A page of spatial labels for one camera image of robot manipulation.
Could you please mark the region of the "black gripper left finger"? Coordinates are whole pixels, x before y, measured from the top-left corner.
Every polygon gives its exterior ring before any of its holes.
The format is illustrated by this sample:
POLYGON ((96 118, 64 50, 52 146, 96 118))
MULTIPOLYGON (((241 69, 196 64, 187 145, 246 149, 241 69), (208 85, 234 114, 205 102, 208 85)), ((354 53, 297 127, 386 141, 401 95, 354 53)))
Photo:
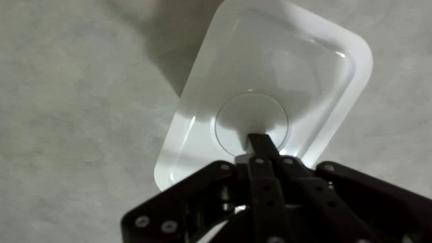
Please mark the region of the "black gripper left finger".
POLYGON ((266 134, 247 135, 253 157, 247 172, 251 193, 251 214, 255 243, 292 243, 285 199, 274 176, 278 150, 266 134))

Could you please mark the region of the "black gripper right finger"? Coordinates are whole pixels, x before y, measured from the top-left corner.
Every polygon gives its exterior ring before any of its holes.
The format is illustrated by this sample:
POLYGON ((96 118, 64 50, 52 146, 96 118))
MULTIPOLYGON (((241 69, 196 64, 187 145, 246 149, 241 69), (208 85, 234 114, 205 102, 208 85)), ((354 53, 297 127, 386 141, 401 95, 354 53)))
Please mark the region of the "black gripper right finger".
POLYGON ((377 237, 328 184, 299 158, 281 156, 269 135, 265 157, 284 193, 295 239, 316 243, 377 243, 377 237))

